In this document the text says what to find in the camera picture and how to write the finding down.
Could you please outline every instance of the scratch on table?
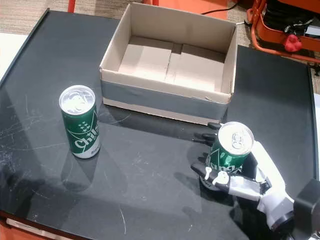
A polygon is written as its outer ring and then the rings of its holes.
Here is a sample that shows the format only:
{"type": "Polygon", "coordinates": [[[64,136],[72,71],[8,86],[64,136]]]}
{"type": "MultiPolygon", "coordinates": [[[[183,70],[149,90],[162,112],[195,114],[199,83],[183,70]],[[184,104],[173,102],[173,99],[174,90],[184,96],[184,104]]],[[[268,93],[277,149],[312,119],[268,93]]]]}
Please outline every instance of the scratch on table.
{"type": "Polygon", "coordinates": [[[121,209],[121,207],[120,207],[120,206],[119,206],[119,210],[120,210],[121,217],[122,217],[122,221],[123,221],[124,235],[126,235],[126,234],[127,234],[127,225],[126,225],[126,220],[125,220],[124,213],[122,212],[122,209],[121,209]]]}
{"type": "Polygon", "coordinates": [[[31,191],[34,192],[35,195],[38,195],[38,196],[40,196],[40,197],[42,197],[42,198],[45,198],[45,199],[48,199],[48,200],[50,199],[49,197],[44,196],[44,195],[38,193],[37,191],[33,190],[32,188],[31,188],[31,191]]]}
{"type": "Polygon", "coordinates": [[[46,145],[46,146],[38,146],[38,147],[33,147],[33,148],[13,148],[6,146],[7,149],[14,150],[14,151],[32,151],[32,150],[37,150],[37,149],[47,149],[47,148],[52,148],[55,146],[60,146],[60,145],[65,145],[65,142],[61,143],[56,143],[56,144],[51,144],[51,145],[46,145]]]}
{"type": "Polygon", "coordinates": [[[121,120],[119,120],[119,121],[109,122],[109,124],[121,123],[121,122],[123,122],[124,120],[126,120],[127,118],[129,118],[130,116],[131,116],[131,113],[130,113],[128,116],[126,116],[124,119],[121,119],[121,120]]]}
{"type": "MultiPolygon", "coordinates": [[[[112,187],[111,187],[110,184],[109,184],[109,180],[108,180],[108,176],[107,176],[107,174],[106,174],[106,171],[103,171],[103,174],[104,174],[104,178],[105,178],[105,180],[106,180],[106,184],[107,184],[108,187],[111,189],[111,194],[114,195],[113,189],[112,189],[112,187]]],[[[125,220],[125,217],[124,217],[124,213],[122,212],[122,209],[121,209],[121,207],[120,207],[119,204],[118,204],[118,207],[119,207],[119,210],[120,210],[120,213],[121,213],[121,217],[122,217],[122,221],[123,221],[124,234],[126,235],[126,234],[127,234],[126,220],[125,220]]]]}
{"type": "MultiPolygon", "coordinates": [[[[16,122],[14,124],[12,124],[10,127],[8,128],[5,128],[5,129],[2,129],[0,132],[1,134],[4,134],[4,133],[7,133],[7,132],[10,132],[10,131],[13,131],[13,130],[17,130],[17,129],[21,129],[21,128],[24,128],[23,126],[18,126],[18,127],[15,127],[13,128],[14,126],[18,125],[18,124],[23,124],[25,121],[28,121],[28,120],[32,120],[32,119],[36,119],[36,118],[42,118],[42,116],[30,116],[30,117],[27,117],[25,119],[22,119],[21,121],[19,122],[16,122]]],[[[39,121],[34,121],[34,122],[31,122],[29,126],[31,126],[32,124],[36,123],[36,122],[39,122],[39,121]]]]}
{"type": "Polygon", "coordinates": [[[27,94],[25,95],[25,111],[26,115],[29,116],[29,110],[28,110],[28,96],[27,94]]]}

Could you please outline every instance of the can label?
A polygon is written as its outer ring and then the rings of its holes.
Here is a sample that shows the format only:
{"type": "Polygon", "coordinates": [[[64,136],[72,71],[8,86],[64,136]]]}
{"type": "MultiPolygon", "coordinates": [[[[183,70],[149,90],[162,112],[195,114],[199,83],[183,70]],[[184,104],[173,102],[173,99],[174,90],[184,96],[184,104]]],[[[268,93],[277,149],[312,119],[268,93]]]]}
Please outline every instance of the can label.
{"type": "Polygon", "coordinates": [[[72,153],[79,158],[90,158],[100,149],[96,105],[81,115],[62,111],[63,121],[72,153]]]}
{"type": "Polygon", "coordinates": [[[225,171],[228,173],[238,173],[242,171],[242,164],[245,155],[232,155],[227,152],[217,140],[208,154],[205,164],[217,171],[225,171]]]}

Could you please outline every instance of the aluminum can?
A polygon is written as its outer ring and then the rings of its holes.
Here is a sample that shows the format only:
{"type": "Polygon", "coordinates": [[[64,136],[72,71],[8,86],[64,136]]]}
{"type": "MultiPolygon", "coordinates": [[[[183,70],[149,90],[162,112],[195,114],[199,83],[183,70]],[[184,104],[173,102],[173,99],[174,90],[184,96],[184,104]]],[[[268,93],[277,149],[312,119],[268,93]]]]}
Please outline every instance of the aluminum can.
{"type": "MultiPolygon", "coordinates": [[[[227,122],[219,129],[205,164],[216,171],[241,172],[254,141],[254,135],[246,125],[236,121],[227,122]]],[[[210,190],[218,190],[203,178],[201,182],[210,190]]]]}
{"type": "Polygon", "coordinates": [[[73,85],[59,98],[70,150],[78,158],[93,157],[100,149],[96,97],[87,86],[73,85]]]}

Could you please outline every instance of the cardboard box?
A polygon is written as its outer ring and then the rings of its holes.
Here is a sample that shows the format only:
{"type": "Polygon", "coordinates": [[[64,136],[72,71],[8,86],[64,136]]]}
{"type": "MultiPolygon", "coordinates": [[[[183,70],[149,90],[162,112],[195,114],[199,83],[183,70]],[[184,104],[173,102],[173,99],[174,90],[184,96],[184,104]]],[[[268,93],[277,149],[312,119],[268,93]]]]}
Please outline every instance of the cardboard box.
{"type": "Polygon", "coordinates": [[[131,3],[100,64],[103,103],[206,125],[224,116],[235,86],[232,22],[131,3]]]}

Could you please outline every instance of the table surface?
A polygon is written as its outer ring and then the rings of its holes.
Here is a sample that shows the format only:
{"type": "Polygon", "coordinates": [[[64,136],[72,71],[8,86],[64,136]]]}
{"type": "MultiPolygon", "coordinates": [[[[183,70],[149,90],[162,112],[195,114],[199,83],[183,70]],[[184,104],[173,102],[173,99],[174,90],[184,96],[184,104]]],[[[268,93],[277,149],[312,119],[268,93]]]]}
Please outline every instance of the table surface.
{"type": "MultiPolygon", "coordinates": [[[[0,210],[77,236],[261,239],[251,204],[205,191],[190,164],[205,126],[102,104],[98,65],[118,20],[50,11],[0,88],[0,210]],[[58,104],[67,87],[96,94],[101,150],[70,151],[58,104]]],[[[315,176],[313,95],[305,65],[238,48],[226,121],[246,124],[294,198],[315,176]]]]}

